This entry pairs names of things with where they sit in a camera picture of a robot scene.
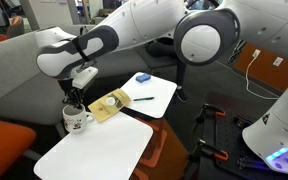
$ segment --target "cable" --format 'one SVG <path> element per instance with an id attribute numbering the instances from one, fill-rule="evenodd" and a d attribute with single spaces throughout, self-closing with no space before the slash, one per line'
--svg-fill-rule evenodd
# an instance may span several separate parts
<path id="1" fill-rule="evenodd" d="M 253 95 L 257 96 L 257 97 L 260 97 L 260 98 L 262 98 L 262 99 L 277 100 L 278 98 L 264 97 L 264 96 L 258 95 L 258 94 L 256 94 L 256 93 L 254 93 L 253 91 L 249 90 L 248 86 L 249 86 L 249 84 L 250 84 L 250 81 L 248 80 L 248 71 L 249 71 L 251 65 L 253 64 L 253 62 L 254 62 L 256 59 L 257 59 L 257 56 L 254 57 L 254 59 L 250 62 L 250 64 L 247 66 L 247 69 L 246 69 L 246 75 L 245 75 L 245 79 L 246 79 L 246 90 L 247 90 L 249 93 L 251 93 L 251 94 L 253 94 Z"/>

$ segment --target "white mug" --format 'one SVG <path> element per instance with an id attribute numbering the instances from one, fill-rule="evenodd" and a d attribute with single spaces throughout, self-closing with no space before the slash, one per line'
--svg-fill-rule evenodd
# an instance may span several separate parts
<path id="1" fill-rule="evenodd" d="M 80 133 L 84 131 L 87 124 L 94 120 L 93 114 L 85 111 L 85 107 L 78 109 L 67 105 L 63 108 L 64 127 L 70 133 Z"/>

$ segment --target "floor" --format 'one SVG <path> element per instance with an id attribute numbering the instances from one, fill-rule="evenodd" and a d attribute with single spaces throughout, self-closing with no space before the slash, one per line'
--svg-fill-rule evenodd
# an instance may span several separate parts
<path id="1" fill-rule="evenodd" d="M 194 117 L 203 105 L 208 92 L 219 92 L 258 105 L 256 110 L 250 109 L 251 112 L 254 112 L 253 117 L 262 116 L 274 103 L 273 100 L 260 99 L 245 90 L 245 78 L 234 73 L 230 68 L 232 65 L 226 65 L 230 53 L 231 51 L 228 51 L 219 60 L 207 66 L 188 66 L 183 87 L 189 100 L 186 103 L 182 103 L 176 97 L 173 97 L 168 107 L 165 117 L 187 151 L 192 150 L 195 145 L 194 140 L 198 132 L 192 135 L 190 131 L 193 126 Z M 174 81 L 176 76 L 175 72 L 175 67 L 170 67 L 155 70 L 154 74 L 164 79 Z M 114 89 L 114 86 L 120 86 L 120 84 L 123 84 L 126 80 L 125 77 L 119 81 L 107 80 L 105 82 L 107 85 L 98 86 L 97 88 L 89 90 L 86 98 L 91 101 L 92 98 L 100 97 L 104 95 L 105 92 Z M 273 94 L 255 84 L 251 84 L 250 88 L 261 95 L 274 97 Z M 54 127 L 28 126 L 34 128 L 38 134 L 32 149 L 41 154 L 45 154 L 60 140 Z M 21 157 L 2 179 L 38 179 L 33 173 L 34 164 L 34 161 Z"/>

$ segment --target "gray couch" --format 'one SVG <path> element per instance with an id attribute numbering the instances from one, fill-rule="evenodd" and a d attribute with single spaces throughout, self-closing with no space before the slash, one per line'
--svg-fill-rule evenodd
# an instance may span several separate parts
<path id="1" fill-rule="evenodd" d="M 78 35 L 79 27 L 62 29 Z M 138 47 L 98 58 L 99 73 L 96 78 L 149 72 L 152 68 L 176 65 L 174 59 L 163 59 L 162 63 L 156 61 L 143 49 Z M 63 137 L 61 120 L 64 105 L 61 102 L 64 92 L 55 79 L 38 69 L 37 50 L 35 32 L 0 42 L 0 118 L 55 125 Z"/>

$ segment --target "pen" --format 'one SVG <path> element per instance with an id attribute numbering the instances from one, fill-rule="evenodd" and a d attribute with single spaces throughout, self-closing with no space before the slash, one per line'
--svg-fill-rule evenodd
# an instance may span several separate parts
<path id="1" fill-rule="evenodd" d="M 154 97 L 138 98 L 138 99 L 134 99 L 133 101 L 145 101 L 145 100 L 152 100 L 152 99 L 154 99 Z"/>

